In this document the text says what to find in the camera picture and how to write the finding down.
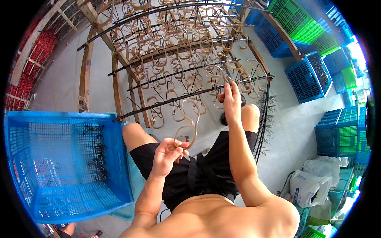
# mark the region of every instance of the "right hand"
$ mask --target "right hand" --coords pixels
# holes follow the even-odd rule
[[[225,117],[228,124],[241,121],[242,98],[238,86],[233,81],[225,83],[224,92],[218,95],[219,102],[224,103]]]

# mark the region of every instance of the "plastic bag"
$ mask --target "plastic bag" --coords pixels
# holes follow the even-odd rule
[[[331,176],[317,177],[296,170],[290,179],[290,193],[302,208],[323,205],[331,187],[331,181]]]
[[[313,206],[308,214],[307,223],[310,225],[328,225],[331,223],[332,203],[326,199],[322,206]]]
[[[315,160],[306,160],[303,165],[303,171],[318,177],[331,176],[331,187],[336,187],[340,181],[340,162],[336,158],[316,158]]]

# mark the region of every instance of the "bottle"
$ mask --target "bottle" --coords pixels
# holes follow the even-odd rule
[[[103,234],[102,231],[98,231],[95,235],[91,236],[91,238],[99,238]]]

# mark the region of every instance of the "leg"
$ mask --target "leg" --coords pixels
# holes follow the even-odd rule
[[[249,104],[241,108],[241,121],[245,131],[258,132],[259,128],[259,108],[254,104]]]
[[[149,143],[157,141],[148,135],[143,128],[136,122],[130,122],[123,127],[123,140],[129,151]]]

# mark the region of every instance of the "black shorts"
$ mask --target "black shorts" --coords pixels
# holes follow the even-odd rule
[[[253,152],[257,133],[245,131],[246,138]],[[155,150],[158,143],[141,145],[130,154],[145,179],[152,170]],[[229,166],[229,132],[220,132],[208,154],[197,155],[180,160],[165,178],[162,199],[171,210],[187,198],[202,194],[216,193],[227,197],[232,202],[239,191]]]

